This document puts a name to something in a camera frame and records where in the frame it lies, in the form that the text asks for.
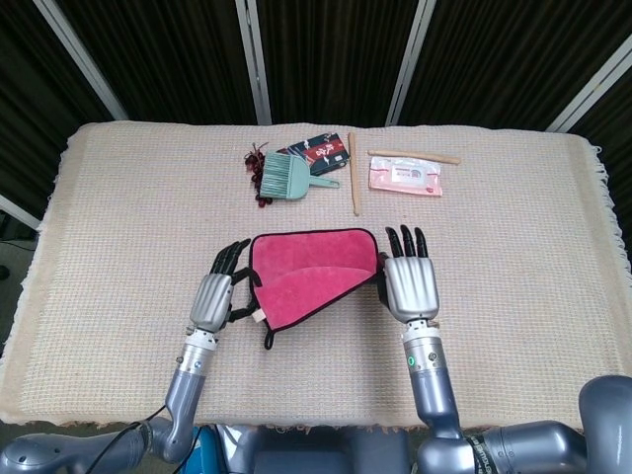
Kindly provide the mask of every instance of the robotic arm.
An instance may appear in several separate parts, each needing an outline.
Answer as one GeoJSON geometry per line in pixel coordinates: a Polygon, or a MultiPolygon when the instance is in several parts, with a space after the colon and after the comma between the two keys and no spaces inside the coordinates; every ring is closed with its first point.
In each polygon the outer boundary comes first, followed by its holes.
{"type": "Polygon", "coordinates": [[[235,242],[223,249],[199,286],[191,312],[193,325],[176,359],[178,367],[165,400],[173,421],[150,417],[118,434],[84,438],[28,434],[0,454],[0,474],[49,474],[63,468],[71,474],[114,474],[135,468],[147,451],[167,462],[183,460],[192,447],[194,416],[217,347],[216,334],[230,319],[234,284],[248,275],[247,270],[233,273],[249,243],[235,242]]]}
{"type": "Polygon", "coordinates": [[[586,440],[558,422],[463,435],[440,334],[435,270],[426,239],[401,226],[403,248],[386,228],[393,258],[381,254],[380,299],[406,325],[402,340],[420,419],[430,428],[417,460],[424,474],[623,474],[632,472],[632,379],[607,376],[580,395],[586,440]]]}

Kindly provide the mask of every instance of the metal frame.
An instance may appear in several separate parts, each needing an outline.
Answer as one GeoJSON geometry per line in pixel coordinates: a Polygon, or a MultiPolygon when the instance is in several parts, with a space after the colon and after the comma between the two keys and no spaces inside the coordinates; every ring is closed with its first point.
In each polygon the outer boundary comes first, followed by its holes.
{"type": "Polygon", "coordinates": [[[27,224],[32,229],[38,230],[40,220],[23,210],[17,204],[0,195],[0,210],[4,210],[7,214],[15,217],[20,222],[27,224]]]}
{"type": "Polygon", "coordinates": [[[114,120],[127,120],[127,112],[106,81],[92,56],[72,29],[66,16],[54,0],[33,0],[39,12],[50,25],[55,35],[66,48],[72,60],[92,86],[101,102],[106,106],[114,120]]]}
{"type": "Polygon", "coordinates": [[[408,36],[408,43],[406,44],[404,56],[402,57],[402,65],[399,68],[399,75],[395,83],[391,106],[386,116],[386,126],[396,125],[399,122],[399,116],[402,113],[404,101],[406,101],[408,88],[411,85],[413,74],[417,67],[417,60],[419,59],[424,40],[426,39],[428,26],[433,17],[435,4],[436,0],[419,0],[417,12],[415,12],[415,18],[411,26],[411,32],[408,36]]]}
{"type": "Polygon", "coordinates": [[[608,58],[592,79],[548,126],[546,131],[567,132],[632,66],[632,35],[608,58]]]}
{"type": "Polygon", "coordinates": [[[270,111],[264,49],[259,29],[257,0],[235,0],[235,6],[237,7],[241,41],[244,44],[244,54],[246,56],[253,102],[255,103],[257,124],[272,125],[273,120],[270,111]]]}

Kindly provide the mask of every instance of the teal brush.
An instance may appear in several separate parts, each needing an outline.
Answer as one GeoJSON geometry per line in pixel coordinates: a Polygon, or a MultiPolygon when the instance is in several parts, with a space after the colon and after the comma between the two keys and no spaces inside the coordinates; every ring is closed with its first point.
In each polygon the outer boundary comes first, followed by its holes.
{"type": "Polygon", "coordinates": [[[309,165],[300,156],[267,153],[259,195],[262,198],[301,199],[311,186],[339,188],[340,183],[309,174],[309,165]]]}

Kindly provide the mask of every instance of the chopstick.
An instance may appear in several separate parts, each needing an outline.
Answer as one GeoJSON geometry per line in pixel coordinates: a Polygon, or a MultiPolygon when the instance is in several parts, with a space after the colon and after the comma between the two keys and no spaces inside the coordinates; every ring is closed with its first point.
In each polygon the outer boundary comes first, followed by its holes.
{"type": "Polygon", "coordinates": [[[354,214],[359,215],[359,181],[357,177],[356,134],[349,132],[349,167],[352,172],[352,198],[354,214]]]}
{"type": "Polygon", "coordinates": [[[460,158],[455,156],[436,155],[434,153],[418,153],[415,151],[397,151],[397,150],[368,150],[370,156],[391,156],[391,157],[407,157],[407,158],[421,158],[422,160],[436,161],[437,163],[446,163],[448,165],[459,165],[461,163],[460,158]]]}

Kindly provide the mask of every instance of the brush bristles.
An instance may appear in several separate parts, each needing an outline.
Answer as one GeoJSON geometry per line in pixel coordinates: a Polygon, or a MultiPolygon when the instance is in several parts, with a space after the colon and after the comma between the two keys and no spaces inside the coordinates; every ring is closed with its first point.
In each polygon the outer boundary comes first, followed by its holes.
{"type": "Polygon", "coordinates": [[[264,177],[261,181],[261,195],[271,198],[285,198],[289,186],[289,168],[289,157],[267,156],[264,177]]]}

